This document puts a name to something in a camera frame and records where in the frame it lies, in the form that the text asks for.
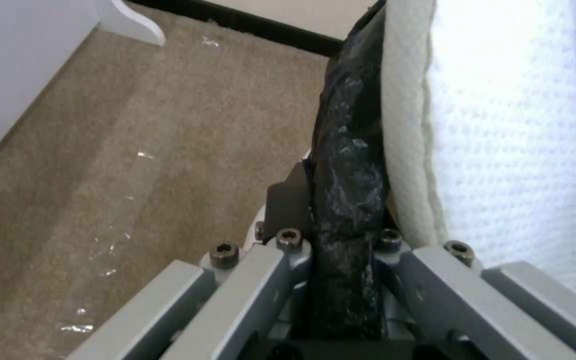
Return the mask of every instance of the white wall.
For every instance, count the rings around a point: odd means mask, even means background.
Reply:
[[[355,22],[376,0],[208,0],[208,2],[343,40]]]
[[[0,0],[0,140],[97,22],[92,0]]]

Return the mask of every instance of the gray metal bar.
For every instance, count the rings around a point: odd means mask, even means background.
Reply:
[[[576,294],[527,262],[483,271],[482,277],[576,350]]]
[[[430,341],[463,334],[491,359],[576,359],[576,353],[443,248],[401,256],[392,274]]]
[[[254,333],[268,333],[292,287],[288,257],[254,245],[162,360],[236,359]]]
[[[157,359],[215,287],[208,271],[174,260],[67,359]]]

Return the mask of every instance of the hex bolt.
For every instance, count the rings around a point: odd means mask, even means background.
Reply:
[[[473,251],[473,248],[468,246],[468,244],[457,240],[450,240],[443,244],[443,248],[467,267],[473,265],[473,261],[475,260],[475,251]]]
[[[254,239],[263,240],[264,239],[264,222],[257,221],[254,223]]]
[[[275,235],[277,249],[283,251],[298,251],[302,248],[302,232],[297,228],[282,228]]]
[[[240,260],[240,248],[228,242],[220,243],[210,251],[210,264],[217,269],[231,269]]]
[[[394,228],[384,228],[381,230],[381,239],[377,244],[377,250],[397,252],[402,247],[402,234]]]

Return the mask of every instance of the baseboard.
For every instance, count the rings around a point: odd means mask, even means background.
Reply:
[[[325,57],[338,53],[342,45],[342,41],[336,38],[201,0],[131,1],[199,21],[215,21],[221,27],[253,34],[256,37]]]

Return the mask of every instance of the white towel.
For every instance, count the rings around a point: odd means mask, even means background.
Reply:
[[[415,246],[576,291],[576,1],[389,0],[384,151]]]

